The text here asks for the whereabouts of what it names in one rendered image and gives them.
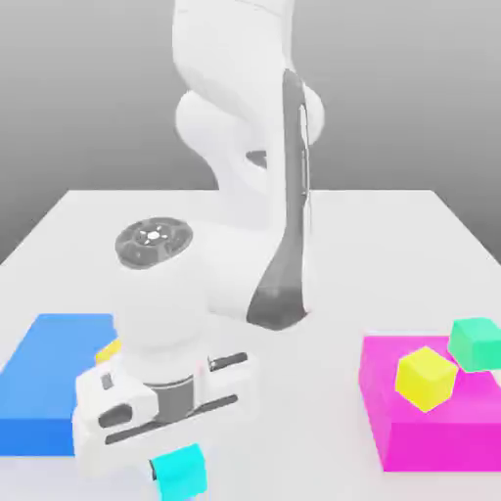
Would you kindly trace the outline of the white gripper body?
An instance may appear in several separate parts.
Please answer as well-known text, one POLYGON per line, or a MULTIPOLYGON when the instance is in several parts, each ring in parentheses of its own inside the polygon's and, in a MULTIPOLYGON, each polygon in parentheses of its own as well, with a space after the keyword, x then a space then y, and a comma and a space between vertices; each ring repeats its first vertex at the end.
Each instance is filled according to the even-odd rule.
POLYGON ((125 399, 120 388, 111 387, 101 392, 99 401, 75 407, 74 455, 84 473, 106 475, 202 445, 254 414, 255 391, 248 387, 219 387, 210 400, 192 409, 183 397, 158 388, 136 388, 125 399))

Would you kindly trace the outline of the small green cube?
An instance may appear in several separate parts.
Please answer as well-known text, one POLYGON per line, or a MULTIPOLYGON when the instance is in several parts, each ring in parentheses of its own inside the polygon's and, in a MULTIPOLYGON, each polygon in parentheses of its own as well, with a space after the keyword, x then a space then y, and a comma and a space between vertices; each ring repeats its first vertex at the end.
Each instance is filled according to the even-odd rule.
POLYGON ((447 350, 464 372, 501 370, 501 328, 484 317, 455 320, 447 350))

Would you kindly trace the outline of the large magenta box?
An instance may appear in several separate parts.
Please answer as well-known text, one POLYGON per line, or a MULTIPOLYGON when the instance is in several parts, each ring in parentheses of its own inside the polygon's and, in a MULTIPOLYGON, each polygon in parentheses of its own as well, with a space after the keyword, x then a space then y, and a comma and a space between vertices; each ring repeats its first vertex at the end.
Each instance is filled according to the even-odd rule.
POLYGON ((386 472, 501 472, 501 387, 459 371, 450 399, 424 413, 394 389, 398 360, 423 346, 447 360, 444 336, 366 336, 358 383, 386 472))

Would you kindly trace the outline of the large blue box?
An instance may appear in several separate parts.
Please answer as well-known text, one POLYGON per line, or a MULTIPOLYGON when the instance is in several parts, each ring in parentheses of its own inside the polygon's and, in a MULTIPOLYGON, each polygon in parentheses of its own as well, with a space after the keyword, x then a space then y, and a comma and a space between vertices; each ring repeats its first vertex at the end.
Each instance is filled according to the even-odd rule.
POLYGON ((72 456, 75 380, 116 338, 110 314, 41 314, 0 371, 0 457, 72 456))

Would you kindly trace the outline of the small yellow cube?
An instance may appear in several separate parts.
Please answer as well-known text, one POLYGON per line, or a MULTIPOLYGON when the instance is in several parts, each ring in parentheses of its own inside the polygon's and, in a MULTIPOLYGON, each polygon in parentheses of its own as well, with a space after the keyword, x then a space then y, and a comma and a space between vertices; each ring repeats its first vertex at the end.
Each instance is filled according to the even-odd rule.
POLYGON ((97 365, 109 361, 113 356, 121 350, 121 342, 119 339, 114 339, 112 342, 104 346, 95 355, 95 363, 97 365))
POLYGON ((455 363, 425 345, 398 360, 394 389, 428 413, 451 397, 458 372, 455 363))

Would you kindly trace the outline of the small cyan cube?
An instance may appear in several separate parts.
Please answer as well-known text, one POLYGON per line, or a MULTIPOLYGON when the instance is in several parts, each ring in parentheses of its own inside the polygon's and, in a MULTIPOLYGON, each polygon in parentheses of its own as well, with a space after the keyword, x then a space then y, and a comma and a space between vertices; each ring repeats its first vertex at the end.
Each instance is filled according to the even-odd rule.
POLYGON ((198 444, 158 456, 150 467, 159 501, 193 501, 207 490, 205 456, 198 444))

